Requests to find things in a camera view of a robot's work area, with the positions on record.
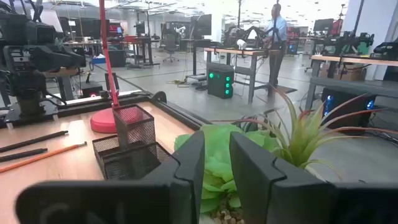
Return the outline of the black office chair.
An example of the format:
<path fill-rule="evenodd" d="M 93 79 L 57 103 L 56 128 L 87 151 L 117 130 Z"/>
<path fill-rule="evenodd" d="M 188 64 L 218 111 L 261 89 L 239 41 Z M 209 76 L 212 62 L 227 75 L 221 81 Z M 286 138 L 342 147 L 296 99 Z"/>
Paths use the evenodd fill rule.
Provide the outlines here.
<path fill-rule="evenodd" d="M 163 62 L 170 60 L 173 62 L 174 60 L 179 61 L 178 58 L 174 57 L 174 53 L 178 50 L 177 45 L 175 44 L 175 36 L 173 34 L 166 34 L 164 38 L 164 52 L 167 54 L 166 58 L 163 58 Z"/>

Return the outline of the black computer monitor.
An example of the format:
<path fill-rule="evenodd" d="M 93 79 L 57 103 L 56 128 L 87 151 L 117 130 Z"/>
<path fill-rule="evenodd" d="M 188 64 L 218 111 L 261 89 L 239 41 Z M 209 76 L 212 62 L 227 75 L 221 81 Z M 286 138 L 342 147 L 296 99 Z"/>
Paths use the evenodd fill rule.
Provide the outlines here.
<path fill-rule="evenodd" d="M 211 35 L 211 14 L 191 17 L 191 33 L 194 39 L 201 39 L 203 36 Z"/>
<path fill-rule="evenodd" d="M 334 19 L 318 19 L 314 23 L 313 31 L 331 31 L 333 29 Z"/>

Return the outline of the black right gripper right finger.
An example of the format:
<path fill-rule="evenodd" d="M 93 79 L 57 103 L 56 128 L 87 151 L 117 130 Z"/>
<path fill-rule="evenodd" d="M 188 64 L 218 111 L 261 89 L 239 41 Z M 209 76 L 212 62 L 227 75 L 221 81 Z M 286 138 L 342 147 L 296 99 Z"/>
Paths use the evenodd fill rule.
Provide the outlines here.
<path fill-rule="evenodd" d="M 237 132 L 229 150 L 245 224 L 398 224 L 398 184 L 325 182 Z"/>

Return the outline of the black computer tower blue lights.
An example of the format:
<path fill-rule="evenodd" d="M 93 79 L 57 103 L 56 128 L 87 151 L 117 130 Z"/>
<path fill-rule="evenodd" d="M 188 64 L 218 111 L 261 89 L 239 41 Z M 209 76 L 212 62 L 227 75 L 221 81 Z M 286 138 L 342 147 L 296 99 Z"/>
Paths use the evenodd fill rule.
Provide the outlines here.
<path fill-rule="evenodd" d="M 325 103 L 323 117 L 326 116 L 326 119 L 324 119 L 322 122 L 322 124 L 325 124 L 333 118 L 337 118 L 349 113 L 373 110 L 376 96 L 367 94 L 365 96 L 359 97 L 359 95 L 356 94 L 325 88 L 323 90 L 321 99 L 322 102 Z M 328 128 L 336 129 L 345 126 L 366 128 L 368 126 L 371 114 L 372 112 L 368 112 L 347 116 L 335 121 L 334 123 L 331 123 Z"/>

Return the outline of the black mesh desk organizer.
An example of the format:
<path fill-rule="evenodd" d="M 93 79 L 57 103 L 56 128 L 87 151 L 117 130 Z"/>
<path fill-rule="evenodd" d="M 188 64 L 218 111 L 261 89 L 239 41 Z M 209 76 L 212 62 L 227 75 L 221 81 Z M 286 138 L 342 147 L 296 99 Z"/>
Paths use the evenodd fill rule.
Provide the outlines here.
<path fill-rule="evenodd" d="M 165 162 L 170 153 L 155 139 L 154 117 L 138 105 L 112 110 L 116 135 L 92 141 L 106 180 L 141 179 Z"/>

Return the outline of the wooden top workbench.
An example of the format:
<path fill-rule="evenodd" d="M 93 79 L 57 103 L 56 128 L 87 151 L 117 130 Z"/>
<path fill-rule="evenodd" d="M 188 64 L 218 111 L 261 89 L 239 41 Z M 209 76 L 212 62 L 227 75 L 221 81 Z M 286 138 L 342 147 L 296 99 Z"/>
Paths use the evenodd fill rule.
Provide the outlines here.
<path fill-rule="evenodd" d="M 345 62 L 345 63 L 361 63 L 370 65 L 386 65 L 398 67 L 398 61 L 376 60 L 372 58 L 353 58 L 353 57 L 334 57 L 314 55 L 312 57 L 313 66 L 308 88 L 305 109 L 312 107 L 315 90 L 317 86 L 325 86 L 327 88 L 336 88 L 339 91 L 350 93 L 369 93 L 371 95 L 380 95 L 391 98 L 398 98 L 398 82 L 385 82 L 377 80 L 366 80 L 360 82 L 349 82 L 344 80 L 335 80 L 332 78 L 319 78 L 320 65 L 322 62 Z"/>
<path fill-rule="evenodd" d="M 258 57 L 266 56 L 266 55 L 278 57 L 280 54 L 280 50 L 268 50 L 266 52 L 265 50 L 259 50 L 259 49 L 238 50 L 238 49 L 231 49 L 231 48 L 205 47 L 204 51 L 206 52 L 206 62 L 207 63 L 211 63 L 211 56 L 213 54 L 215 55 L 215 54 L 219 54 L 219 53 L 227 54 L 226 58 L 227 58 L 228 65 L 230 64 L 231 54 L 235 54 L 235 56 L 244 55 L 244 56 L 251 57 L 251 66 L 249 68 L 240 67 L 237 65 L 234 66 L 235 73 L 247 75 L 249 77 L 249 83 L 238 82 L 239 84 L 249 87 L 249 91 L 248 91 L 248 103 L 249 104 L 251 104 L 253 101 L 255 90 L 258 90 L 261 88 L 269 89 L 271 87 L 275 87 L 275 82 L 277 80 L 277 72 L 276 72 L 277 62 L 274 62 L 273 66 L 271 66 L 269 81 L 263 85 L 256 86 L 257 59 L 258 59 Z"/>

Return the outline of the succulent in patterned white pot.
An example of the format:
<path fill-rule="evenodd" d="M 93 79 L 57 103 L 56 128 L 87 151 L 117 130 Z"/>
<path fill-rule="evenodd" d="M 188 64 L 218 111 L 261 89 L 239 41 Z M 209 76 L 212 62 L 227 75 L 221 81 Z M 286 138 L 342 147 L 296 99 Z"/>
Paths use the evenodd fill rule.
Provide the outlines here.
<path fill-rule="evenodd" d="M 322 179 L 313 169 L 313 153 L 323 144 L 353 138 L 354 126 L 330 129 L 328 126 L 347 116 L 374 112 L 349 113 L 322 124 L 323 102 L 316 110 L 297 109 L 288 96 L 284 101 L 290 111 L 290 127 L 284 121 L 273 123 L 257 118 L 216 120 L 201 127 L 205 135 L 205 177 L 200 211 L 212 223 L 245 224 L 243 210 L 233 177 L 229 150 L 232 132 L 241 133 L 274 156 Z"/>

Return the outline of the black pen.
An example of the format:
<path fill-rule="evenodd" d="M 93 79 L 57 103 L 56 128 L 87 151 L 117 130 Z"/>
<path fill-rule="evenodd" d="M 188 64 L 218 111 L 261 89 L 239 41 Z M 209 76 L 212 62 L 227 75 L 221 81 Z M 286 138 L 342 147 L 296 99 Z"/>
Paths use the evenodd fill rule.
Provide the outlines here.
<path fill-rule="evenodd" d="M 35 143 L 38 143 L 38 142 L 42 142 L 42 141 L 46 141 L 46 140 L 49 140 L 49 139 L 57 138 L 59 136 L 63 136 L 63 135 L 66 135 L 66 134 L 68 134 L 68 131 L 59 131 L 59 132 L 48 134 L 48 135 L 41 136 L 41 137 L 38 137 L 38 138 L 34 138 L 34 139 L 18 142 L 18 143 L 11 144 L 11 145 L 8 145 L 8 146 L 0 147 L 0 152 L 11 151 L 11 150 L 14 150 L 14 149 L 17 149 L 17 148 L 20 148 L 20 147 L 24 147 L 24 146 L 35 144 Z"/>
<path fill-rule="evenodd" d="M 1 156 L 0 162 L 8 162 L 8 161 L 16 160 L 16 159 L 21 159 L 24 157 L 30 157 L 30 156 L 45 153 L 47 151 L 48 151 L 47 148 L 40 148 L 40 149 L 34 149 L 34 150 L 20 152 L 20 153 L 16 153 L 16 154 L 10 154 L 7 156 Z"/>

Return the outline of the black standing desk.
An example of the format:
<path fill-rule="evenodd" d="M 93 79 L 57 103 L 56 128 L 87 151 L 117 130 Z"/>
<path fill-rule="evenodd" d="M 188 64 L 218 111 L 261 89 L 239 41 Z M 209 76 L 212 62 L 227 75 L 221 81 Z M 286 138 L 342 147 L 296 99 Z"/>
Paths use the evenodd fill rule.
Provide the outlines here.
<path fill-rule="evenodd" d="M 122 42 L 126 58 L 132 59 L 127 62 L 128 68 L 146 68 L 159 65 L 154 62 L 152 53 L 152 40 L 144 36 L 125 36 Z"/>

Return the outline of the person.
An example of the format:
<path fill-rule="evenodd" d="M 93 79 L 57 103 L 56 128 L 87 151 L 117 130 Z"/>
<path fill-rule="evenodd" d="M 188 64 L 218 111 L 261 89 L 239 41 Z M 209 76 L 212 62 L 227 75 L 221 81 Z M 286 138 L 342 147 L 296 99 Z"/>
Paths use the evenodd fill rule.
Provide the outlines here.
<path fill-rule="evenodd" d="M 269 56 L 270 82 L 274 87 L 278 87 L 280 66 L 287 46 L 287 21 L 280 15 L 280 11 L 281 5 L 277 2 L 272 7 L 272 19 L 266 29 L 266 38 L 263 39 L 264 45 L 269 50 L 279 51 L 279 53 Z"/>

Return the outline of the red desk lamp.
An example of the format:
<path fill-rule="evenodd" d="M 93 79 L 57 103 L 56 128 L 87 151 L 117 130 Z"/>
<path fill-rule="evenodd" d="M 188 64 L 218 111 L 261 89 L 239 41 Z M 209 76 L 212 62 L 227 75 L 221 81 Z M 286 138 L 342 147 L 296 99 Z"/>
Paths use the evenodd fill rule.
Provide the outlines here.
<path fill-rule="evenodd" d="M 111 107 L 96 112 L 90 119 L 91 129 L 97 133 L 116 134 L 116 123 L 114 120 L 113 109 L 119 108 L 119 92 L 116 89 L 111 62 L 109 58 L 108 40 L 107 40 L 107 25 L 106 13 L 104 7 L 104 0 L 99 0 L 99 13 L 101 20 L 101 40 L 103 44 L 103 53 L 105 56 L 108 82 L 109 82 L 109 96 L 111 100 Z"/>

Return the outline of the cardboard box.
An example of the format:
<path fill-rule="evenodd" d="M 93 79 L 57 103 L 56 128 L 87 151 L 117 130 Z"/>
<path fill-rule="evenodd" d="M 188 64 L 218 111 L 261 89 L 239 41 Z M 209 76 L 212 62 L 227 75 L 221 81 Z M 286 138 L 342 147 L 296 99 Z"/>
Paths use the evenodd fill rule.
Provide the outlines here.
<path fill-rule="evenodd" d="M 345 81 L 361 81 L 365 79 L 367 68 L 360 63 L 341 63 L 334 69 L 333 79 Z"/>

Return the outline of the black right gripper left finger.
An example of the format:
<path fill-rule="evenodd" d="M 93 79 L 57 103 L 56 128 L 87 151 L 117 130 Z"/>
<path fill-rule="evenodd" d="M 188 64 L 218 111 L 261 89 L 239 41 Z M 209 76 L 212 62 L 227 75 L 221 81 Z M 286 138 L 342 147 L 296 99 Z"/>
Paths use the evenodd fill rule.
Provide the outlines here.
<path fill-rule="evenodd" d="M 198 224 L 203 131 L 139 180 L 39 182 L 17 197 L 20 224 Z"/>

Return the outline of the orange pencil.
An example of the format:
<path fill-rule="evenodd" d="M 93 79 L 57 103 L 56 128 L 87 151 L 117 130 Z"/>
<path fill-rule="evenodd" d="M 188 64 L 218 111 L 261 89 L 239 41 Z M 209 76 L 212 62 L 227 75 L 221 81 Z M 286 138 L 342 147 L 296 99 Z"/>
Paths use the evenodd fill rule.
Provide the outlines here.
<path fill-rule="evenodd" d="M 13 164 L 13 165 L 9 165 L 7 167 L 0 168 L 0 174 L 4 173 L 4 172 L 7 172 L 7 171 L 10 171 L 10 170 L 13 170 L 13 169 L 16 169 L 16 168 L 19 168 L 19 167 L 22 167 L 22 166 L 25 166 L 27 164 L 31 164 L 31 163 L 40 161 L 42 159 L 46 159 L 48 157 L 55 156 L 57 154 L 61 154 L 63 152 L 70 151 L 72 149 L 76 149 L 78 147 L 86 146 L 86 145 L 87 145 L 87 142 L 85 141 L 85 142 L 83 142 L 81 144 L 74 144 L 72 146 L 64 147 L 62 149 L 57 149 L 57 150 L 54 150 L 54 151 L 46 152 L 46 153 L 44 153 L 42 155 L 35 156 L 35 157 L 30 158 L 28 160 L 21 161 L 21 162 L 18 162 L 16 164 Z"/>

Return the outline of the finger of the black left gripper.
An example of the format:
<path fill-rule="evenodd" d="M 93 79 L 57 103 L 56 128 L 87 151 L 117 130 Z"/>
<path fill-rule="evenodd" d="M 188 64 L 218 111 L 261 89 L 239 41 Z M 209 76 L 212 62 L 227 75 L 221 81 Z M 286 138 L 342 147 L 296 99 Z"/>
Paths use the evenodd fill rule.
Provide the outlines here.
<path fill-rule="evenodd" d="M 53 51 L 42 45 L 30 50 L 30 61 L 35 68 L 70 68 L 80 66 L 85 58 L 73 51 Z"/>

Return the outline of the black aluminium table frame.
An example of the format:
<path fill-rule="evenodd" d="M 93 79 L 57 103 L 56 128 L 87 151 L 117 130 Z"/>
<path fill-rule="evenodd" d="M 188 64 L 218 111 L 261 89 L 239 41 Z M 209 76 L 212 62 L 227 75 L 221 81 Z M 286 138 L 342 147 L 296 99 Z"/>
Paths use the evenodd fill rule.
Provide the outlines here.
<path fill-rule="evenodd" d="M 0 129 L 13 128 L 33 123 L 41 123 L 50 119 L 62 118 L 89 112 L 96 112 L 111 107 L 110 97 L 94 96 L 67 101 L 65 104 L 45 98 L 41 92 L 35 93 L 33 97 L 27 98 L 30 102 L 28 108 L 37 105 L 40 112 L 31 116 L 20 117 L 20 106 L 18 102 L 0 108 Z M 118 96 L 120 106 L 148 102 L 151 106 L 164 111 L 187 127 L 198 130 L 202 125 L 210 122 L 197 116 L 171 102 L 168 102 L 164 92 L 150 93 L 148 91 L 134 90 L 122 92 Z"/>

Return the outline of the black computer tower green lights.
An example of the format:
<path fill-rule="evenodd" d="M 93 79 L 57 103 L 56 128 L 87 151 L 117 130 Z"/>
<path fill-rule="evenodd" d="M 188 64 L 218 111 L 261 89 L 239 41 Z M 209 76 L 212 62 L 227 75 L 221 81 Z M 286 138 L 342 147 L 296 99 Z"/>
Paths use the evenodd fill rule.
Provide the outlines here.
<path fill-rule="evenodd" d="M 231 98 L 234 83 L 233 66 L 209 62 L 206 69 L 208 94 L 222 99 Z"/>

